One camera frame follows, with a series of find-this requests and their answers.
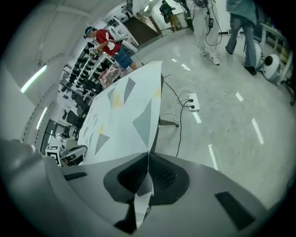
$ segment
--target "white table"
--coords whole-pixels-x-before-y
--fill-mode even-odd
[[[88,147],[83,164],[151,150],[159,120],[161,64],[151,62],[95,97],[79,133]]]
[[[262,41],[261,41],[261,46],[264,47],[265,45],[265,42],[266,42],[266,32],[270,32],[271,34],[273,34],[274,36],[276,36],[276,42],[275,42],[275,46],[274,46],[274,50],[277,49],[278,47],[278,40],[282,40],[283,42],[285,42],[286,44],[289,44],[289,42],[287,41],[287,39],[277,30],[277,29],[274,29],[274,28],[271,28],[269,27],[268,25],[265,25],[263,23],[261,23],[262,25]],[[293,51],[291,50],[290,51],[290,54],[289,54],[289,58],[288,58],[288,61],[286,63],[286,66],[284,67],[283,69],[283,72],[282,72],[282,75],[281,75],[281,79],[279,81],[279,83],[281,81],[283,81],[285,79],[285,76],[292,64],[292,61],[293,61]]]

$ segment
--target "shoe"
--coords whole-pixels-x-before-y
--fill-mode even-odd
[[[207,55],[207,52],[205,51],[205,49],[202,49],[202,50],[200,50],[199,52],[200,52],[200,54],[201,54],[202,56],[206,56],[206,55]]]
[[[217,55],[210,56],[210,60],[212,60],[213,64],[215,64],[215,65],[220,65],[220,61],[219,61],[219,59],[217,58]]]
[[[257,74],[256,70],[254,67],[247,67],[245,66],[245,69],[247,69],[247,71],[252,75],[255,76]]]
[[[227,46],[225,46],[225,49],[226,49],[226,51],[227,51],[230,55],[233,54],[232,52],[230,52],[230,51],[227,49]]]

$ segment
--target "gray floor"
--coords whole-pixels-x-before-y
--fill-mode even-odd
[[[238,38],[234,55],[225,51],[228,35],[217,47],[219,66],[199,54],[193,35],[180,32],[150,53],[139,53],[144,62],[162,60],[162,73],[176,92],[188,88],[197,93],[201,123],[190,111],[182,115],[182,142],[178,157],[213,167],[208,145],[212,144],[218,170],[241,184],[270,208],[283,195],[295,167],[296,109],[284,86],[275,86],[261,73],[251,76],[243,67],[244,40]],[[191,70],[185,70],[181,64]],[[236,93],[243,97],[240,102]],[[181,98],[186,99],[184,91]],[[164,85],[160,113],[171,112],[176,102]],[[181,107],[176,106],[180,114]],[[172,115],[163,119],[172,120]],[[256,119],[264,143],[252,124]],[[175,156],[180,128],[160,127],[156,152]]]

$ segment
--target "fluorescent light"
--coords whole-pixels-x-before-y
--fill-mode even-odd
[[[39,71],[37,71],[28,81],[27,83],[21,88],[21,93],[24,93],[28,87],[33,83],[33,81],[35,81],[35,79],[37,79],[38,76],[40,76],[40,74],[42,72],[44,72],[47,68],[47,65],[45,65],[43,68],[41,68]]]
[[[39,119],[39,121],[38,121],[38,124],[37,124],[37,127],[36,127],[37,130],[38,130],[39,127],[40,127],[41,121],[42,121],[42,119],[43,119],[43,117],[44,117],[46,111],[47,111],[47,107],[45,107],[45,109],[43,110],[43,112],[42,112],[42,114],[41,114],[41,117],[40,117],[40,119]]]

